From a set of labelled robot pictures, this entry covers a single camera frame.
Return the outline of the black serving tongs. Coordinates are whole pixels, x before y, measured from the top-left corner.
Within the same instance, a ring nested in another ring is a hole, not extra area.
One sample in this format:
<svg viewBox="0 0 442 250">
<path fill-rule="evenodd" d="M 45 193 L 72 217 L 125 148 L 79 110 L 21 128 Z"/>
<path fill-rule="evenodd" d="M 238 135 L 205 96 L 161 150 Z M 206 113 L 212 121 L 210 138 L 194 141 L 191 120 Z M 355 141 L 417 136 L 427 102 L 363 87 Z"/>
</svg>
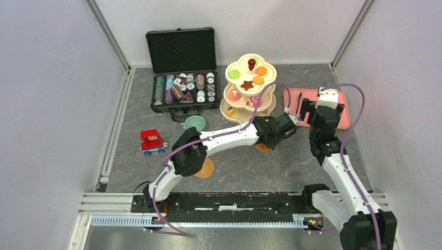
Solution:
<svg viewBox="0 0 442 250">
<path fill-rule="evenodd" d="M 298 123 L 297 123 L 297 127 L 302 127 L 302 124 L 300 124 L 300 119 L 299 119 L 299 116 L 300 116 L 300 109 L 301 109 L 301 103 L 302 103 L 302 95 L 303 95 L 303 92 L 302 91 L 300 91 L 299 92 L 299 95 L 298 95 L 298 102 L 297 102 L 297 109 L 296 109 L 296 116 L 297 116 L 297 118 L 298 118 Z"/>
</svg>

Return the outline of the plain round wooden coaster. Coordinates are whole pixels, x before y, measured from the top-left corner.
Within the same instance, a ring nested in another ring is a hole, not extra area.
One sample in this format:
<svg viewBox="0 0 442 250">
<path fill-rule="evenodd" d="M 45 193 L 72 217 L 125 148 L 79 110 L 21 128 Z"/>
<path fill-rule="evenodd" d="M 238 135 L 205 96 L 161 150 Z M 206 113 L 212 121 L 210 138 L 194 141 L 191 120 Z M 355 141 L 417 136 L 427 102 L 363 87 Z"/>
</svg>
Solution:
<svg viewBox="0 0 442 250">
<path fill-rule="evenodd" d="M 264 144 L 255 144 L 255 148 L 260 152 L 270 152 L 272 151 L 271 148 L 268 148 Z"/>
</svg>

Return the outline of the orange macaron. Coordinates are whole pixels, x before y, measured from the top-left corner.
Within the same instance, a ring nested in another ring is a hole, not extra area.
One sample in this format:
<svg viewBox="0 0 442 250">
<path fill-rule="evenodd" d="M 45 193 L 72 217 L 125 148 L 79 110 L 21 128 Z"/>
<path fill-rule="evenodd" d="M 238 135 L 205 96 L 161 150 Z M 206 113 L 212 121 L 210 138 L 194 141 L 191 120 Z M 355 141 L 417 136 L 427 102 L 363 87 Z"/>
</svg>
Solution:
<svg viewBox="0 0 442 250">
<path fill-rule="evenodd" d="M 262 85 L 264 83 L 264 78 L 262 76 L 255 76 L 253 78 L 253 83 L 257 85 Z"/>
</svg>

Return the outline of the orange flower cookie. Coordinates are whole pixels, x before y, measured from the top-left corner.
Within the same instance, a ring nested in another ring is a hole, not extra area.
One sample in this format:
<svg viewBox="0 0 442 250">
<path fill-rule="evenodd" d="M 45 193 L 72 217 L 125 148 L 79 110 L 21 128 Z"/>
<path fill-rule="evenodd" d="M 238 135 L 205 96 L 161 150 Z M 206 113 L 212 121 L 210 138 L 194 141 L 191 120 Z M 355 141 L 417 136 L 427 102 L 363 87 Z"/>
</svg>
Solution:
<svg viewBox="0 0 442 250">
<path fill-rule="evenodd" d="M 264 76 L 264 75 L 266 75 L 267 73 L 268 73 L 268 70 L 267 70 L 266 67 L 259 66 L 259 67 L 256 69 L 256 74 L 259 75 L 259 76 Z"/>
</svg>

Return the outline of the chocolate star cookie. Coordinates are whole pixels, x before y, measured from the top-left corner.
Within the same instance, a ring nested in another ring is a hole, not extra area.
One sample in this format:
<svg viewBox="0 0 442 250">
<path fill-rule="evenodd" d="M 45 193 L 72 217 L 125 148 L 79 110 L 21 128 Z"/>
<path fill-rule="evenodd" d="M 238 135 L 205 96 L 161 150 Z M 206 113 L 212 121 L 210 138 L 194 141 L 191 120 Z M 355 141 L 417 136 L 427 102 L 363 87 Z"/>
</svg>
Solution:
<svg viewBox="0 0 442 250">
<path fill-rule="evenodd" d="M 254 88 L 253 81 L 244 81 L 240 87 L 245 91 L 248 91 L 249 89 Z"/>
</svg>

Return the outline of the pink cupcake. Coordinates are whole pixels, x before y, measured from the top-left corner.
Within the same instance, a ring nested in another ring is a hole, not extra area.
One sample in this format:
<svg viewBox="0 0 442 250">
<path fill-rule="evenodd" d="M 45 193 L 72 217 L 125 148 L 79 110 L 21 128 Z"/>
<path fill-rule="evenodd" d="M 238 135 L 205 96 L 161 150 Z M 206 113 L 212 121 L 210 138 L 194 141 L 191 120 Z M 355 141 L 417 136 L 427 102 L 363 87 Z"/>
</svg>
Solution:
<svg viewBox="0 0 442 250">
<path fill-rule="evenodd" d="M 231 89 L 227 94 L 227 98 L 231 102 L 237 102 L 242 98 L 242 95 L 237 89 Z"/>
</svg>

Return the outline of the yellow roll cake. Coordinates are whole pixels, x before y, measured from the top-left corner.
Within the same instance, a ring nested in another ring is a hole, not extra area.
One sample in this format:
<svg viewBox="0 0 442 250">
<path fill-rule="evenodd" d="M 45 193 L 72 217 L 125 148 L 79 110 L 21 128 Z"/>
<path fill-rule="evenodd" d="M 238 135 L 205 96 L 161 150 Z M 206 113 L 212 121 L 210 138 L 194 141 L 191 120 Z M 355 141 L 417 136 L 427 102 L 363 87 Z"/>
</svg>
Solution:
<svg viewBox="0 0 442 250">
<path fill-rule="evenodd" d="M 233 108 L 233 107 L 228 107 L 226 109 L 226 115 L 228 117 L 232 117 L 232 116 L 236 115 L 238 112 L 239 112 L 239 110 L 236 108 Z"/>
</svg>

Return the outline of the patterned round wooden coaster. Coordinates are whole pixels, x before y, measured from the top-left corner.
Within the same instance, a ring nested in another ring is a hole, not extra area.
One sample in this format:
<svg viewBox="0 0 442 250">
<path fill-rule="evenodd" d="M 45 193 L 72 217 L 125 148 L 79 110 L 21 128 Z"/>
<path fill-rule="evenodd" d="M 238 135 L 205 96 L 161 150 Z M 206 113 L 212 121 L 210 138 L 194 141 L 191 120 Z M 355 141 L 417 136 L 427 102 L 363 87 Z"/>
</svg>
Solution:
<svg viewBox="0 0 442 250">
<path fill-rule="evenodd" d="M 209 178 L 215 170 L 214 162 L 210 158 L 206 158 L 200 171 L 194 174 L 199 179 Z"/>
</svg>

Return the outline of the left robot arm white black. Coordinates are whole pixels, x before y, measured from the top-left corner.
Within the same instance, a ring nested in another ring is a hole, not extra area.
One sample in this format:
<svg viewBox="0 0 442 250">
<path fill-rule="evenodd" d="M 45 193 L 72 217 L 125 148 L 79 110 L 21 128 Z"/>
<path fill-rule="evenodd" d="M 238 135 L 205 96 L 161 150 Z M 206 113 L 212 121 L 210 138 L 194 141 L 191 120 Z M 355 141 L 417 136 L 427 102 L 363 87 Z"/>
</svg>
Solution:
<svg viewBox="0 0 442 250">
<path fill-rule="evenodd" d="M 295 115 L 284 112 L 278 117 L 255 116 L 243 124 L 217 131 L 187 129 L 171 153 L 160 161 L 164 167 L 162 173 L 143 189 L 144 206 L 151 212 L 160 211 L 180 180 L 199 172 L 205 159 L 215 153 L 255 144 L 274 150 L 295 133 L 298 121 Z"/>
</svg>

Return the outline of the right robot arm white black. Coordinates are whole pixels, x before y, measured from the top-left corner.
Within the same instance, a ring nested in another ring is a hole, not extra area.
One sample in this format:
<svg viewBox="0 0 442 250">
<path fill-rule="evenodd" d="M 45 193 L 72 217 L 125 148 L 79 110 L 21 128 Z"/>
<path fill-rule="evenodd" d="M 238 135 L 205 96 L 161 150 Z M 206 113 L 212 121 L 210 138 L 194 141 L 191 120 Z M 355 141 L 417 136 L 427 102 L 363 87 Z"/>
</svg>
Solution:
<svg viewBox="0 0 442 250">
<path fill-rule="evenodd" d="M 385 211 L 364 189 L 351 165 L 341 140 L 335 135 L 343 105 L 320 105 L 302 100 L 300 118 L 310 125 L 310 148 L 313 156 L 334 182 L 341 199 L 325 186 L 305 186 L 302 208 L 313 213 L 319 210 L 339 232 L 343 249 L 393 249 L 397 219 Z"/>
</svg>

